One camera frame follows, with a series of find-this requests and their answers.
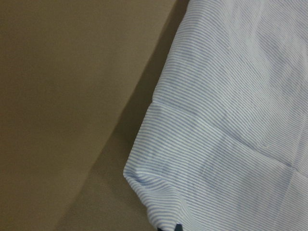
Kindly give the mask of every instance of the brown background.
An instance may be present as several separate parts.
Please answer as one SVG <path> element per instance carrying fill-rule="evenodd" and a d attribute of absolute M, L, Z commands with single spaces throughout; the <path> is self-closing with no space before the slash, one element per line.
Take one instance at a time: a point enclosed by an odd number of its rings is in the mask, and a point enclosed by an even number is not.
<path fill-rule="evenodd" d="M 0 230 L 153 230 L 122 177 L 187 0 L 0 4 Z"/>

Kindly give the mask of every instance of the striped fabric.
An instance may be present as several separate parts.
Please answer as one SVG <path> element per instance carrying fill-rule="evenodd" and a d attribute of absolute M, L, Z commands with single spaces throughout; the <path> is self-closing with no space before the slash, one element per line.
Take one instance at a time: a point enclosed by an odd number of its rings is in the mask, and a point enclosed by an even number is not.
<path fill-rule="evenodd" d="M 164 231 L 308 230 L 308 1 L 191 0 L 124 169 Z"/>

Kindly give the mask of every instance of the cloth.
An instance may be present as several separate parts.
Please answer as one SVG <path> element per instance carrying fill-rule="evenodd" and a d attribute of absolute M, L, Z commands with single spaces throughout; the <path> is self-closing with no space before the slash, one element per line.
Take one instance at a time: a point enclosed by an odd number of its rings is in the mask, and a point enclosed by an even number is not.
<path fill-rule="evenodd" d="M 308 230 L 308 1 L 191 0 L 124 176 L 173 231 Z"/>

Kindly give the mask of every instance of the dark object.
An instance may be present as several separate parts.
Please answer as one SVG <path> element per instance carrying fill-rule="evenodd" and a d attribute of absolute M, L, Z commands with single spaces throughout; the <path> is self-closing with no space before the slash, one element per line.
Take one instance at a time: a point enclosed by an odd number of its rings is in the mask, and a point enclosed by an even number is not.
<path fill-rule="evenodd" d="M 183 227 L 180 224 L 177 224 L 174 231 L 183 231 Z"/>

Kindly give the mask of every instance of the tan wall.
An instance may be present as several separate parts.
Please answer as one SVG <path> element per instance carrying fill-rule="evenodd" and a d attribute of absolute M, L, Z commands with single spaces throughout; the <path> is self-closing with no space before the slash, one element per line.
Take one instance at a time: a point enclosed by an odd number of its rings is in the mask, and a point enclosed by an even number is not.
<path fill-rule="evenodd" d="M 5 0 L 0 230 L 52 230 L 151 56 L 172 0 Z"/>

